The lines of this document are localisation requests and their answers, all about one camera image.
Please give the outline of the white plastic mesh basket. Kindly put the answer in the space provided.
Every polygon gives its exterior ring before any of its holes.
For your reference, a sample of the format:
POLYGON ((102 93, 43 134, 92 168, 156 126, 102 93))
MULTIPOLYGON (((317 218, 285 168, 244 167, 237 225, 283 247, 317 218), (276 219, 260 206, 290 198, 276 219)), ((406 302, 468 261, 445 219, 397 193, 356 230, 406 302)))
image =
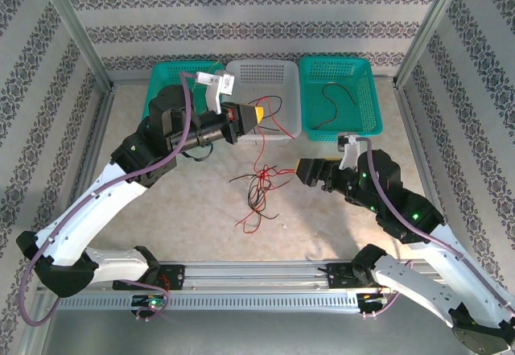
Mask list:
POLYGON ((227 100, 259 105, 265 116, 257 128, 242 136, 241 144, 287 143, 301 134, 298 65, 289 60, 233 60, 226 70, 235 76, 227 100))

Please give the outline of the teal plastic mesh basket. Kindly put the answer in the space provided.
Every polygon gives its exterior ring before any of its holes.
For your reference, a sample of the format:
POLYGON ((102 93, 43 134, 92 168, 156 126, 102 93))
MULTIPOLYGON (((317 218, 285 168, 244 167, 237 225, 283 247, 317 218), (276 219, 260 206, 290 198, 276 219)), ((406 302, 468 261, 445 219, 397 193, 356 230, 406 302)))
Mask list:
MULTIPOLYGON (((150 76, 150 83, 147 90, 142 119, 149 115, 150 101, 157 97, 158 93, 169 85, 180 85, 179 74, 181 72, 197 73, 206 72, 213 74, 217 70, 224 69, 220 61, 190 60, 190 61, 170 61, 156 64, 150 76)), ((188 88, 192 91, 192 101, 194 102, 197 114, 206 110, 205 91, 206 86, 196 84, 194 80, 188 79, 188 88)))
POLYGON ((306 56, 299 61, 303 130, 313 142, 339 134, 377 136, 383 130, 370 63, 361 58, 306 56))

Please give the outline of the small controller circuit board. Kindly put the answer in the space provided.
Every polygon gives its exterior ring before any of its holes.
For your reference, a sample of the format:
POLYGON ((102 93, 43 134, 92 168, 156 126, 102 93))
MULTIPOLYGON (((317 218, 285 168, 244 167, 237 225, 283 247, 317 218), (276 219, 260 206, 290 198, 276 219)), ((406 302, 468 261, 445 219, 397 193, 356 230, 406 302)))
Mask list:
POLYGON ((388 301, 388 298, 383 293, 359 293, 357 294, 357 299, 359 303, 381 303, 385 304, 388 301))
POLYGON ((162 295, 133 295, 132 308, 163 308, 167 305, 167 299, 162 295))

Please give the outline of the aluminium table edge rail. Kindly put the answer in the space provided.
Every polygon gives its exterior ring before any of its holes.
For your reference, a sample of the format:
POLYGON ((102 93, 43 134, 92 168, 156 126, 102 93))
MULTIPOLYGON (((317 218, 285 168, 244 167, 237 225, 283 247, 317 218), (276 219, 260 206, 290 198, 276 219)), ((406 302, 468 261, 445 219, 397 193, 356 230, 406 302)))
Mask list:
POLYGON ((402 110, 406 131, 409 133, 410 146, 414 153, 422 189, 426 197, 444 215, 451 230, 459 241, 462 237, 461 218, 456 198, 443 171, 439 159, 439 148, 432 136, 429 122, 422 115, 413 116, 411 105, 402 87, 395 89, 399 108, 402 110))
POLYGON ((72 205, 80 197, 95 178, 95 168, 116 89, 117 87, 113 85, 98 101, 68 198, 68 206, 72 205))
MULTIPOLYGON (((387 75, 374 75, 373 76, 375 80, 393 80, 393 76, 387 76, 387 75)), ((114 87, 119 87, 122 85, 148 85, 150 83, 150 79, 126 79, 126 80, 115 80, 113 82, 114 87)))

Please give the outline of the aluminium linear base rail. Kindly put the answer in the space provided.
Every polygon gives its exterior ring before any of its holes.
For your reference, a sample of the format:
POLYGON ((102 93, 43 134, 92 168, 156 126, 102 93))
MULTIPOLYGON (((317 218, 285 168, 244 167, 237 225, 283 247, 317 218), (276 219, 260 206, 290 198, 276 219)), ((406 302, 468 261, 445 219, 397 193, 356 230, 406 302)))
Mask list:
MULTIPOLYGON (((375 293, 391 291, 378 288, 330 289, 325 273, 318 268, 329 262, 315 261, 232 261, 232 262, 163 262, 184 265, 185 277, 181 291, 198 293, 311 293, 358 291, 375 293)), ((389 281, 380 284, 395 288, 389 281)))

